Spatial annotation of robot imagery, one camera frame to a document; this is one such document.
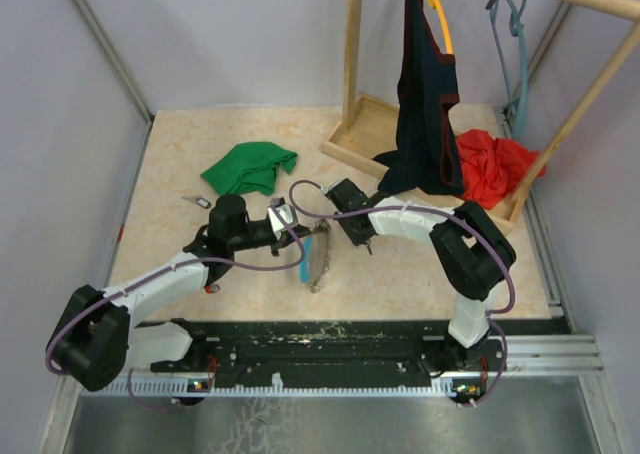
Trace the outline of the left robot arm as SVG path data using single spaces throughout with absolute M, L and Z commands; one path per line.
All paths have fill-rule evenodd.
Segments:
M 75 290 L 47 343 L 46 368 L 73 377 L 90 392 L 125 371 L 158 362 L 201 368 L 208 347 L 185 321 L 148 326 L 146 320 L 185 295 L 213 289 L 232 267 L 242 265 L 236 253 L 267 247 L 278 254 L 313 232 L 299 224 L 294 208 L 281 198 L 271 202 L 264 218 L 252 220 L 241 196 L 220 197 L 207 224 L 168 262 L 119 285 Z

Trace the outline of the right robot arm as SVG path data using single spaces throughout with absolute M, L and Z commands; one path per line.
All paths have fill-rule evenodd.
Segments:
M 517 256 L 500 228 L 473 201 L 457 208 L 438 209 L 414 204 L 381 192 L 369 197 L 344 179 L 326 192 L 336 208 L 335 219 L 353 245 L 366 245 L 375 236 L 395 236 L 434 248 L 447 280 L 456 292 L 454 315 L 448 325 L 452 340 L 448 361 L 470 369 L 482 357 L 489 331 L 492 291 L 506 280 Z

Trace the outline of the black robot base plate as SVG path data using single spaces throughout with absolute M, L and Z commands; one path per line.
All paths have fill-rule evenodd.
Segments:
M 154 373 L 205 373 L 218 388 L 428 387 L 447 372 L 495 372 L 503 344 L 486 337 L 464 349 L 444 321 L 193 321 L 193 349 Z

